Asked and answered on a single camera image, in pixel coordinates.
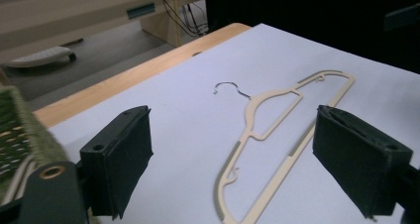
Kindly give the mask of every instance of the cable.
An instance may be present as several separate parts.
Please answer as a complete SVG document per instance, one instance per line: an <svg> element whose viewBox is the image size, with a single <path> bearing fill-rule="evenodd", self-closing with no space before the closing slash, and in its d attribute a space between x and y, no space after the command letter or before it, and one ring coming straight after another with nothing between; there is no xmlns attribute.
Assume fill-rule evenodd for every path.
<svg viewBox="0 0 420 224"><path fill-rule="evenodd" d="M202 8L200 8L198 5L196 5L195 3L191 3L192 5L194 5L196 8L198 8L199 10L201 10L201 13L203 14L203 21L207 21L205 15L206 13L204 12L204 10Z"/></svg>
<svg viewBox="0 0 420 224"><path fill-rule="evenodd" d="M164 9L166 10L166 13L169 16L169 18L174 23L176 23L182 29L182 31L184 31L189 37L192 37L192 38L199 37L199 35L196 32L193 32L192 30L190 30L188 28L187 25L185 25L185 23L182 21L182 19L178 16L178 14L175 12L175 10L173 10L173 8L169 5L169 3L166 0L162 0L162 2L163 2ZM181 24L179 24L179 22L172 17L172 15L170 14L170 11L168 10L168 8L176 16L176 18L179 19L179 21L182 23L183 26Z"/></svg>
<svg viewBox="0 0 420 224"><path fill-rule="evenodd" d="M185 23L182 21L182 19L178 16L176 11L173 10L173 8L170 6L170 4L166 0L162 0L162 2L163 2L164 9L165 9L167 15L169 16L169 18L174 23L176 23L182 29L182 31L184 31L189 37L195 38L195 37L202 37L202 36L205 35L205 33L202 33L201 32L202 30L200 30L200 27L202 27L204 24L199 25L199 26L195 25L195 27L191 27L189 25L188 17L186 16L186 13L184 12L185 11L184 7L182 7L182 10L184 12Z"/></svg>

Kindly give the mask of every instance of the metal hook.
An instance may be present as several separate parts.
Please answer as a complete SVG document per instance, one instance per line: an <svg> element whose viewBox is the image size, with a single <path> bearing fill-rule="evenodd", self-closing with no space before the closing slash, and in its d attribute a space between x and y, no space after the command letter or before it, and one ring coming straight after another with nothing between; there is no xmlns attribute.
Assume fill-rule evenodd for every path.
<svg viewBox="0 0 420 224"><path fill-rule="evenodd" d="M318 81L324 81L325 80L325 75L324 74L321 74L316 80L315 80L315 82L318 82Z"/></svg>
<svg viewBox="0 0 420 224"><path fill-rule="evenodd" d="M246 93L243 93L243 92L241 92L241 90L239 90L239 87L238 87L238 85L236 84L236 83L234 83L234 82L220 82L220 83L218 83L218 84L216 84L216 86L214 86L214 94L216 94L218 91L217 91L217 87L220 85L220 84L224 84L224 83L229 83L229 84L232 84L232 85L234 85L236 88L237 88L237 91L238 91L238 93L239 94L241 94L241 95L243 95L244 97L247 97L248 99L250 99L251 100L251 96L250 95L248 95L248 94L246 94Z"/></svg>

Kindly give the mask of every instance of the clothes hanger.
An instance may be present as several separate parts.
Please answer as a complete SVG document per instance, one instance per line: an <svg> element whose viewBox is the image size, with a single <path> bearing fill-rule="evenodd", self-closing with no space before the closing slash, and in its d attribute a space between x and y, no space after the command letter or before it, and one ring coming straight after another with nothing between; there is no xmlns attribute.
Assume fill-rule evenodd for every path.
<svg viewBox="0 0 420 224"><path fill-rule="evenodd" d="M249 96L239 90L239 87L234 82L221 82L216 84L214 93L218 92L217 87L224 83L229 83L236 86L238 93L250 99L250 102L247 105L245 110L245 121L246 121L246 128L241 135L239 141L235 145L234 149L232 150L231 154L228 156L225 164L223 165L215 184L214 190L214 198L215 198L215 206L216 211L223 221L226 224L232 223L239 223L232 214L229 212L224 195L224 187L235 182L238 179L238 168L235 168L235 163L237 162L242 150L244 149L247 140L249 138L254 138L258 141L263 141L275 130L275 128L284 120L285 117L297 106L297 104L302 100L303 94L298 91L299 88L305 86L306 84L313 82L313 81L322 81L325 79L327 75L336 75L342 76L347 78L347 82L344 86L339 90L339 92L328 102L328 106L335 107L340 99L346 94L346 92L350 89L352 84L355 82L355 79L347 73L337 71L337 70L321 70L318 71L300 81L296 84L291 86L288 89L279 89L279 90L272 90L267 92L262 92L256 96ZM285 94L293 93L297 95L294 101L291 103L289 107L271 124L271 126L262 134L257 134L253 132L254 123L255 123L255 114L259 106L267 101L268 99L276 96L281 96ZM299 158L300 154L312 139L313 134L315 131L315 120L308 126L306 131L304 131L303 135L300 137L298 142L293 146L292 150L287 155L284 162L281 166L277 169L274 176L271 180L267 183L264 190L262 191L261 195L257 198L254 202L251 209L246 214L245 218L240 223L256 223L257 220L262 215L263 211L265 210L268 203L271 201L272 197L274 196L275 192L281 186L282 182L286 178L287 174L293 167L294 163Z"/></svg>

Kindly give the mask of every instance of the green fabric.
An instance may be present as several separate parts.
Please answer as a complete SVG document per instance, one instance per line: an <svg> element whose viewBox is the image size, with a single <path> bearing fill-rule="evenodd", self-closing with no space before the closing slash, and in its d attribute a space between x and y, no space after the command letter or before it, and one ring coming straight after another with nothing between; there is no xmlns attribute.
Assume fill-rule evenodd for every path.
<svg viewBox="0 0 420 224"><path fill-rule="evenodd" d="M0 86L0 200L28 154L38 166L67 160L61 145L37 120L18 88Z"/></svg>

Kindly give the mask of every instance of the white sheet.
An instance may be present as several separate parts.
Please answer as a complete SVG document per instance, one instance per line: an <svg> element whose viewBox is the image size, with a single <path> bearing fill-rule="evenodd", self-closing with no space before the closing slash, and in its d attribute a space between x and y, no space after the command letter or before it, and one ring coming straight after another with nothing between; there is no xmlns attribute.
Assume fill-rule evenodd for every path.
<svg viewBox="0 0 420 224"><path fill-rule="evenodd" d="M247 98L286 89L324 69L356 78L337 106L361 117L414 151L420 167L420 75L350 55L266 25L258 25L51 128L70 158L120 112L152 108L152 157L123 220L114 223L220 223L213 203L216 177L245 128ZM318 104L334 96L342 78L305 86L304 99L264 142L250 140L237 163L239 179L227 186L237 219L246 213L290 147L315 118ZM257 131L288 106L275 98L258 111ZM402 208L378 223L399 223ZM102 218L111 223L111 218ZM259 223L369 223L312 155L309 144Z"/></svg>

